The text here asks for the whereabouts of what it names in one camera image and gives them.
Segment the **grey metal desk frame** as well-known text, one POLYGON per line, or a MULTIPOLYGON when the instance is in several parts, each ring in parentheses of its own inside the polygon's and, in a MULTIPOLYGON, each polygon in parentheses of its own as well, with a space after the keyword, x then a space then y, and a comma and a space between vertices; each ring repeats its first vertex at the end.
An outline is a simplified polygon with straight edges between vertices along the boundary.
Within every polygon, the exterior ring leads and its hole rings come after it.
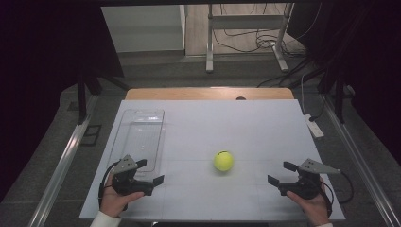
POLYGON ((208 41, 206 50, 206 72, 212 73, 213 42, 212 33, 215 29, 272 29, 279 30, 277 40, 272 45, 272 51, 282 72, 289 70, 282 53, 282 42, 288 27, 293 4, 288 3, 282 15, 214 15, 212 4, 208 5, 208 41))

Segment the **person's right hand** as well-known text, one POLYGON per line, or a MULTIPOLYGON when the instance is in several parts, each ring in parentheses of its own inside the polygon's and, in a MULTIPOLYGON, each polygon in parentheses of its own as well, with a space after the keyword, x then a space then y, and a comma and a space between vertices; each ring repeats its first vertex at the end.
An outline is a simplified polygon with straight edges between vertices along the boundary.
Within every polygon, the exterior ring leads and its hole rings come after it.
POLYGON ((312 227, 331 223, 327 213, 326 201, 322 195, 311 200, 304 200, 297 194, 288 191, 287 196, 301 207, 312 227))

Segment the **white cabinet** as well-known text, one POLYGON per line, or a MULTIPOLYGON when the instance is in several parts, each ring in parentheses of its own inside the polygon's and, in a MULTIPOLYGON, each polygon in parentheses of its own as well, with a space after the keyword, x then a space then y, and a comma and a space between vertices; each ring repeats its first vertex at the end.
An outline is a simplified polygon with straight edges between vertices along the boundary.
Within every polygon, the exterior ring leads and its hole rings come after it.
POLYGON ((102 7, 117 52, 184 50, 185 8, 102 7))

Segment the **yellow tennis ball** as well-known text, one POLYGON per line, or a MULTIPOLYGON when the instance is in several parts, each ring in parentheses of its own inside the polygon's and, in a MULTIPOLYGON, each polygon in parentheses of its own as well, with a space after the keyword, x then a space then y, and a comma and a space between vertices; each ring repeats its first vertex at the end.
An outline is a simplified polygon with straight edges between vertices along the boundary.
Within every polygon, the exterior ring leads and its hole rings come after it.
POLYGON ((234 157, 227 150, 218 152, 214 157, 214 167, 219 171, 228 171, 233 165, 234 157))

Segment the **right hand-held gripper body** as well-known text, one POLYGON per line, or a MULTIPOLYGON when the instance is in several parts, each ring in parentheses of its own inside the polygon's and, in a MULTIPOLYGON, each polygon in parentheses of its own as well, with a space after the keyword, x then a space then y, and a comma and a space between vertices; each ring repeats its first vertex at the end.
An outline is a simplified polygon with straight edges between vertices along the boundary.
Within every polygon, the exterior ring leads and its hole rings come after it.
POLYGON ((304 200, 314 199, 321 189, 321 174, 340 174, 340 170, 312 159, 306 159, 300 165, 296 165, 298 180, 295 183, 280 183, 278 190, 282 196, 288 191, 297 194, 304 200))

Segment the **clear plastic tray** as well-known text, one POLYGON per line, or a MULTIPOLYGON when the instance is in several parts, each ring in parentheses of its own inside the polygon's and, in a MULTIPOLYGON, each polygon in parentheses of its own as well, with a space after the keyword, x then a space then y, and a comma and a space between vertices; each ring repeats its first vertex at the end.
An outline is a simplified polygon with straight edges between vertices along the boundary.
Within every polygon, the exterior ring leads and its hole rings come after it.
POLYGON ((122 113, 113 136, 108 164, 122 160, 126 155, 147 164, 137 169, 135 179, 151 181, 160 174, 166 123, 165 112, 159 109, 128 109, 122 113))

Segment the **person's left hand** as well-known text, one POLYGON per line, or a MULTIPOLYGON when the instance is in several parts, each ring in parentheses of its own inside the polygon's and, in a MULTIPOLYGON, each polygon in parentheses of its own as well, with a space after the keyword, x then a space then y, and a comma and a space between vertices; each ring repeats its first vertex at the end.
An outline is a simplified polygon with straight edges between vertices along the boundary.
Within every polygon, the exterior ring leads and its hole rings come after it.
POLYGON ((139 200, 145 194, 143 192, 134 192, 127 196, 121 196, 113 189, 112 182, 113 174, 110 174, 104 187, 99 210, 109 217, 118 218, 130 202, 139 200))

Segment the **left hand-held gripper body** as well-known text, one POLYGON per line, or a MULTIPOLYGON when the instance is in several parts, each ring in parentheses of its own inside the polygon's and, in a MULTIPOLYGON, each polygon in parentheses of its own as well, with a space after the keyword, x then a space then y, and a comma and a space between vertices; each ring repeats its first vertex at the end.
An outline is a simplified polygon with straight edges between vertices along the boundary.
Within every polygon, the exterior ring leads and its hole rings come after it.
POLYGON ((153 182, 138 181, 134 178, 139 169, 136 162, 130 155, 126 155, 114 167, 112 187, 117 194, 122 196, 134 192, 143 192, 146 196, 152 194, 155 187, 153 182))

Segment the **black stand leg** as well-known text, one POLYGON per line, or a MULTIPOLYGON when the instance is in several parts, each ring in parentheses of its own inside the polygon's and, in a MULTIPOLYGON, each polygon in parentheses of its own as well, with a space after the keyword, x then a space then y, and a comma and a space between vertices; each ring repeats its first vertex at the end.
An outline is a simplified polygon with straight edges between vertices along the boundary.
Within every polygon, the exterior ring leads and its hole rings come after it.
POLYGON ((82 74, 78 75, 78 110, 79 110, 78 124, 81 125, 85 121, 85 117, 87 114, 85 83, 82 74))
POLYGON ((343 107, 343 80, 338 78, 336 82, 336 95, 335 95, 335 115, 340 123, 344 123, 342 115, 343 107))

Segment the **black floor plate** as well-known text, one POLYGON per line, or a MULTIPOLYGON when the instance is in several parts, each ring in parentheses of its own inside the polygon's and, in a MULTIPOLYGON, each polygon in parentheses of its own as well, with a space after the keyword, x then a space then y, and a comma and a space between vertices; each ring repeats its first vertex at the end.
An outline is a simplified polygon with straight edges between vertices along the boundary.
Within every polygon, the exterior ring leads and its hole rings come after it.
POLYGON ((80 144, 83 147, 95 146, 97 139, 99 138, 101 128, 101 125, 89 125, 81 138, 80 144))

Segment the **white power strip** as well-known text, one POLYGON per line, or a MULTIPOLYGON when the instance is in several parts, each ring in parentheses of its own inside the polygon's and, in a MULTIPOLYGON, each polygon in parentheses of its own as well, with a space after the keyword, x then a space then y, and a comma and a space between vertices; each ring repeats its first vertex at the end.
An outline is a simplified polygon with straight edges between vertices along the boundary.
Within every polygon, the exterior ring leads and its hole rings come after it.
POLYGON ((305 115, 305 122, 314 138, 324 137, 324 134, 323 134, 322 130, 320 129, 320 127, 317 125, 317 123, 315 121, 311 120, 310 114, 305 115))

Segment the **black curtain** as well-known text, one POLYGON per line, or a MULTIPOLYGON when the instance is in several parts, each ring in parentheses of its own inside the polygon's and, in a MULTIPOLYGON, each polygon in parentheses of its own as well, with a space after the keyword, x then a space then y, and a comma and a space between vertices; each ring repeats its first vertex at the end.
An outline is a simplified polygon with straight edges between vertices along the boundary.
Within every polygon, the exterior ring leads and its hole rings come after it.
POLYGON ((401 0, 303 0, 288 28, 324 72, 318 91, 342 78, 359 116, 401 165, 401 0))
POLYGON ((100 6, 0 0, 0 201, 80 75, 123 75, 100 6))

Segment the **wooden table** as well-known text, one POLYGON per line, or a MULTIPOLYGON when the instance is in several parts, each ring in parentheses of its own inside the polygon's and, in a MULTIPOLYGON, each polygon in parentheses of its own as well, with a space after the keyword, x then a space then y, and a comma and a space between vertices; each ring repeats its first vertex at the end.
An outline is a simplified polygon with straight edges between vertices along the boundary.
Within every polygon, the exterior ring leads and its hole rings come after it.
POLYGON ((128 90, 126 100, 266 100, 293 99, 288 88, 138 88, 128 90))

